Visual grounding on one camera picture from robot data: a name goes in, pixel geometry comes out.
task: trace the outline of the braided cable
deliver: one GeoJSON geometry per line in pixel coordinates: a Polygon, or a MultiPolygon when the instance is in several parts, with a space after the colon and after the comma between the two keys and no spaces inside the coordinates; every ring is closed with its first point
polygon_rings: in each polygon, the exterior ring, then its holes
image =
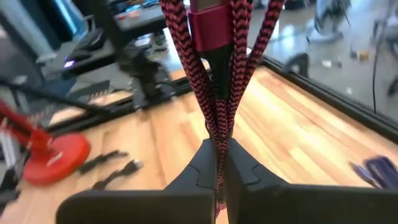
{"type": "Polygon", "coordinates": [[[198,104],[206,119],[209,130],[218,134],[217,123],[211,108],[211,95],[209,90],[206,70],[200,60],[198,52],[195,50],[191,36],[188,31],[187,12],[180,0],[160,0],[162,11],[165,15],[167,27],[170,30],[178,56],[180,57],[184,71],[187,74],[198,104]]]}
{"type": "Polygon", "coordinates": [[[234,50],[230,58],[231,88],[228,99],[215,99],[212,83],[196,51],[188,31],[187,12],[182,0],[160,0],[167,27],[178,56],[206,120],[210,138],[217,148],[217,201],[215,217],[225,203],[223,169],[228,150],[227,135],[231,133],[234,116],[249,80],[262,57],[282,10],[283,0],[271,0],[266,16],[249,57],[246,56],[252,0],[231,0],[234,50]]]}

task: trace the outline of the wooden table surface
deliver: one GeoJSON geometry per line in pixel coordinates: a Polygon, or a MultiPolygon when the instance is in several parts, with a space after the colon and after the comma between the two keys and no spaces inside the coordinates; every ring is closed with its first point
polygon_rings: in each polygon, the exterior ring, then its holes
{"type": "MultiPolygon", "coordinates": [[[[184,76],[174,72],[174,78],[184,76]]],[[[97,99],[107,104],[129,95],[114,93],[97,99]]],[[[68,109],[53,122],[80,113],[68,109]]],[[[108,189],[163,189],[188,164],[208,137],[193,93],[83,131],[91,143],[90,158],[119,149],[128,158],[114,159],[80,175],[72,174],[48,187],[21,181],[18,201],[10,203],[0,224],[54,224],[55,212],[68,196],[90,188],[131,159],[144,167],[113,181],[108,189]]],[[[258,68],[236,115],[234,138],[268,169],[290,183],[367,186],[348,162],[361,163],[378,154],[398,162],[398,147],[341,114],[314,96],[258,68]]],[[[222,212],[217,223],[227,223],[222,212]]]]}

